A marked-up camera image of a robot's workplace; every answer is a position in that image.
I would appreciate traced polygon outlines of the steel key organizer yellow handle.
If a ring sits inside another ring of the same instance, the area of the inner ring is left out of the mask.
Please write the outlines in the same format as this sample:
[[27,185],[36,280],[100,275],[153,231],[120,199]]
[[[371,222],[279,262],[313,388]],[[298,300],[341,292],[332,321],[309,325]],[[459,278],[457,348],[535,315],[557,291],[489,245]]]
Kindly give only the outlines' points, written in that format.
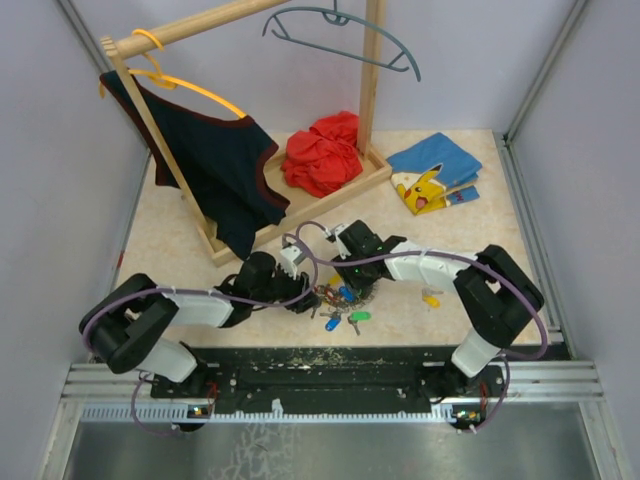
[[317,302],[311,310],[314,319],[322,313],[331,316],[333,313],[346,315],[347,313],[366,311],[374,300],[377,288],[366,287],[354,290],[345,284],[320,284],[314,287]]

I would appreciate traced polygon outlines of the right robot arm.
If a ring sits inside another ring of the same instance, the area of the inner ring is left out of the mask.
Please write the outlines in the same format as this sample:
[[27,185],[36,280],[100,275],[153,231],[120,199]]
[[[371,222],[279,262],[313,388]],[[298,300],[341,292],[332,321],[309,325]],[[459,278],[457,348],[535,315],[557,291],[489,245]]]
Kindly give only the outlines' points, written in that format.
[[491,244],[479,253],[463,254],[422,247],[403,236],[381,240],[361,220],[335,227],[328,240],[338,250],[331,265],[356,292],[387,279],[419,282],[458,296],[471,330],[454,350],[446,372],[454,393],[473,393],[482,383],[481,371],[509,349],[530,322],[540,329],[539,353],[546,351],[547,332],[539,316],[544,298],[502,247]]

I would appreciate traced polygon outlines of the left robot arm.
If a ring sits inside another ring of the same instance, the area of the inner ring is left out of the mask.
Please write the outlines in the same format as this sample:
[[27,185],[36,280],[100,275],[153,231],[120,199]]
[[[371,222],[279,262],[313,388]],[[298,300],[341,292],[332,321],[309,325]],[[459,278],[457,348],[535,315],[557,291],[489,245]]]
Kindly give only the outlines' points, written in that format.
[[318,303],[309,275],[291,273],[266,252],[254,252],[238,273],[210,290],[158,286],[132,275],[85,315],[79,332],[87,349],[114,374],[145,371],[170,381],[184,395],[201,394],[208,373],[190,347],[164,337],[171,326],[229,329],[261,310],[305,313]]

